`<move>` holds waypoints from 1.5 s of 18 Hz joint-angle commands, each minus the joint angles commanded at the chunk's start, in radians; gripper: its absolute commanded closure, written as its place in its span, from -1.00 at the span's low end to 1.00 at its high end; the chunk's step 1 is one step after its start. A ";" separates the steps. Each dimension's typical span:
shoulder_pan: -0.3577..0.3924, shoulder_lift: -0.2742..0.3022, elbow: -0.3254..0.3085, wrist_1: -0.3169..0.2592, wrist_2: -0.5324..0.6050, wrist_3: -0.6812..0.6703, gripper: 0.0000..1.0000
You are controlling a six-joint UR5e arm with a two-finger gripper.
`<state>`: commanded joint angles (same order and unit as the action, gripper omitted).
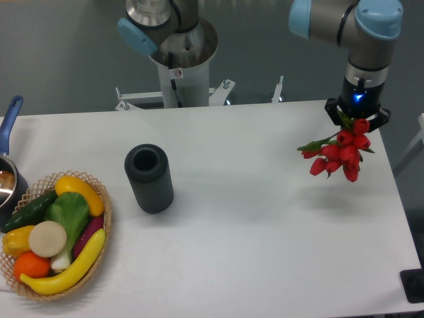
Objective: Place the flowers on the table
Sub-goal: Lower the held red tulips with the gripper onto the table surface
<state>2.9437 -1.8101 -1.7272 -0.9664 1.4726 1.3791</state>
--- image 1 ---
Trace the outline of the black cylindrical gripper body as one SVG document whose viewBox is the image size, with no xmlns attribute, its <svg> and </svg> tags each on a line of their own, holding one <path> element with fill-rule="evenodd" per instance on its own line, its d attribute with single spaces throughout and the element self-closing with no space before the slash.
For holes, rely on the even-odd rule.
<svg viewBox="0 0 424 318">
<path fill-rule="evenodd" d="M 343 113 L 355 119 L 375 115 L 380 110 L 385 80 L 386 68 L 373 71 L 347 68 L 339 96 Z"/>
</svg>

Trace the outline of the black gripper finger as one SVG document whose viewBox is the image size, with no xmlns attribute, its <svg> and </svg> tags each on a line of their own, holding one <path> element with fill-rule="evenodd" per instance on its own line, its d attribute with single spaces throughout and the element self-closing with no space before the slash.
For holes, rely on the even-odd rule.
<svg viewBox="0 0 424 318">
<path fill-rule="evenodd" d="M 325 110 L 334 125 L 342 125 L 342 119 L 338 110 L 338 99 L 329 98 L 325 104 Z"/>
<path fill-rule="evenodd" d="M 387 124 L 390 120 L 391 111 L 385 108 L 379 108 L 373 119 L 369 120 L 368 132 L 373 132 L 381 126 Z"/>
</svg>

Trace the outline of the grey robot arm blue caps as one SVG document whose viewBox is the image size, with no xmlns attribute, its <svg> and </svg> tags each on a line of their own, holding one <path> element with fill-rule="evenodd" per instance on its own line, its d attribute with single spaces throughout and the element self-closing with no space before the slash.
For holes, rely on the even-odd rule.
<svg viewBox="0 0 424 318">
<path fill-rule="evenodd" d="M 401 32 L 399 1 L 293 1 L 288 25 L 304 38 L 348 50 L 341 94 L 326 102 L 332 122 L 368 119 L 370 130 L 385 125 L 390 112 L 380 96 Z M 197 1 L 127 1 L 117 23 L 123 41 L 158 68 L 164 106 L 210 106 L 209 63 L 218 47 L 211 23 L 199 16 Z"/>
</svg>

